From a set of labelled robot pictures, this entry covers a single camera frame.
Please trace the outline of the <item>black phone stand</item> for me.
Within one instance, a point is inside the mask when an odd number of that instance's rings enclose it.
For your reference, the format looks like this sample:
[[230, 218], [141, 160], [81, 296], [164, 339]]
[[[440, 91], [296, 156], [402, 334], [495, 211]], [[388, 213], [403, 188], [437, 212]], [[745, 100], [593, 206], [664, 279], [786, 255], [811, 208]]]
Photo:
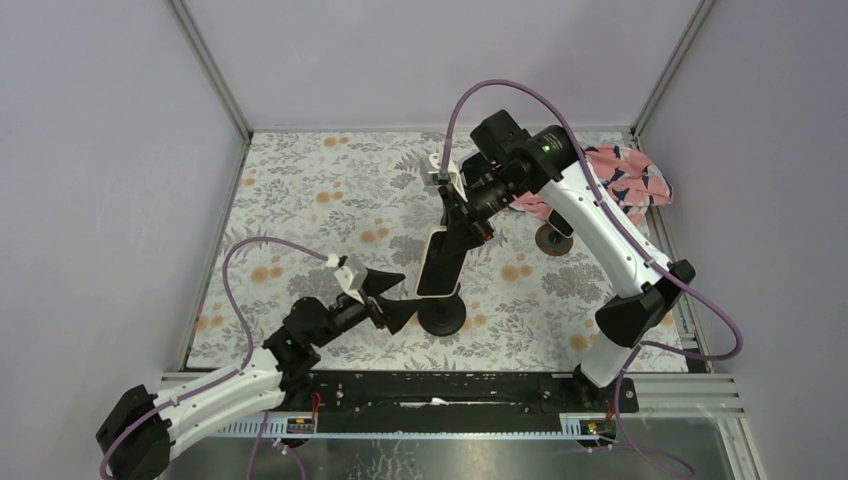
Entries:
[[423, 299], [417, 318], [428, 334], [448, 337], [458, 333], [465, 325], [466, 305], [459, 295]]

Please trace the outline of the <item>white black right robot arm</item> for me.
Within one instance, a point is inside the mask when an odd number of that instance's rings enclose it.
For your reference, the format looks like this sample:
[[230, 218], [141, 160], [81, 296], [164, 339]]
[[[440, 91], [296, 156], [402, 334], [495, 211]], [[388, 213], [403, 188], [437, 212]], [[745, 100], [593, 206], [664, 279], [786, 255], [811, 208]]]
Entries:
[[695, 277], [687, 260], [673, 261], [651, 244], [616, 205], [587, 163], [572, 132], [551, 125], [536, 134], [500, 110], [471, 133], [473, 182], [436, 184], [443, 204], [441, 240], [429, 245], [416, 292], [445, 297], [457, 290], [468, 251], [493, 236], [489, 220], [531, 192], [586, 244], [615, 293], [595, 314], [597, 343], [580, 362], [575, 402], [597, 412], [613, 398], [612, 384], [645, 333], [677, 303]]

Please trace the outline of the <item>phone with lavender case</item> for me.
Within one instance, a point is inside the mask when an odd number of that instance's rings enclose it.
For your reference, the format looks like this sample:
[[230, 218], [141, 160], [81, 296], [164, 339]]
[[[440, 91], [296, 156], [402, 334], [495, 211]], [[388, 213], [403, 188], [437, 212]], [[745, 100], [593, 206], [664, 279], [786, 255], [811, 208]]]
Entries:
[[459, 165], [459, 171], [463, 177], [463, 184], [466, 191], [473, 189], [473, 185], [477, 183], [488, 171], [489, 163], [477, 151], [464, 157]]

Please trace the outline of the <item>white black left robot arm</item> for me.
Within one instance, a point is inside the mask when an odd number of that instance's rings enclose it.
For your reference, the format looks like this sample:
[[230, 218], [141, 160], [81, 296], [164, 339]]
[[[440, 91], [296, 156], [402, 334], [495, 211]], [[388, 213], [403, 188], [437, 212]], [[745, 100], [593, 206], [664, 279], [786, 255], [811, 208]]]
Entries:
[[384, 292], [404, 275], [368, 269], [364, 285], [330, 305], [314, 297], [293, 303], [283, 323], [245, 359], [176, 387], [127, 390], [97, 430], [103, 479], [155, 479], [203, 438], [250, 415], [309, 401], [318, 348], [365, 320], [392, 334], [420, 308], [418, 299], [391, 300]]

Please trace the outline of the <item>phone with beige case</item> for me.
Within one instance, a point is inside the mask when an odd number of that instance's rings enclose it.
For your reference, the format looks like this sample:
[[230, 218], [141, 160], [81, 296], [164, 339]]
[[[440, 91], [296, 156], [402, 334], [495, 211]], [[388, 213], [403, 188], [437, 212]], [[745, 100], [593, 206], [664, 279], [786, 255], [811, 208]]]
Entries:
[[457, 249], [448, 238], [448, 229], [435, 228], [428, 238], [416, 282], [421, 298], [446, 298], [458, 291], [459, 277], [467, 252]]

